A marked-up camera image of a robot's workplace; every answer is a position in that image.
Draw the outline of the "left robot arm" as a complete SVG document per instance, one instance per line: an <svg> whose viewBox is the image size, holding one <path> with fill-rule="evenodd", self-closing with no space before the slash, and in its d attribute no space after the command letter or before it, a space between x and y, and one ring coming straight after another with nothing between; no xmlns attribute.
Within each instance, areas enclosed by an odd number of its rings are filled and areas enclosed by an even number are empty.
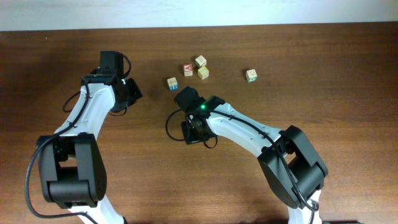
<svg viewBox="0 0 398 224"><path fill-rule="evenodd" d="M99 67L81 79L78 100L67 120L37 140L29 166L38 163L44 199L84 223L126 223L106 196L106 169L96 142L108 114L122 116L142 93L117 51L102 51Z"/></svg>

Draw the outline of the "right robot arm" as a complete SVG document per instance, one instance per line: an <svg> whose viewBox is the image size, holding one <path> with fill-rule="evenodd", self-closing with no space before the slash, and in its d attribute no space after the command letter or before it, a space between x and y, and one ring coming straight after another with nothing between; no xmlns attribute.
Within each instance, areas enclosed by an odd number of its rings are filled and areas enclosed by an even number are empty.
<svg viewBox="0 0 398 224"><path fill-rule="evenodd" d="M204 99L189 86L174 102L184 113L186 144L219 137L238 144L257 158L269 187L288 207L289 223L322 222L318 201L328 168L301 129L266 126L217 96Z"/></svg>

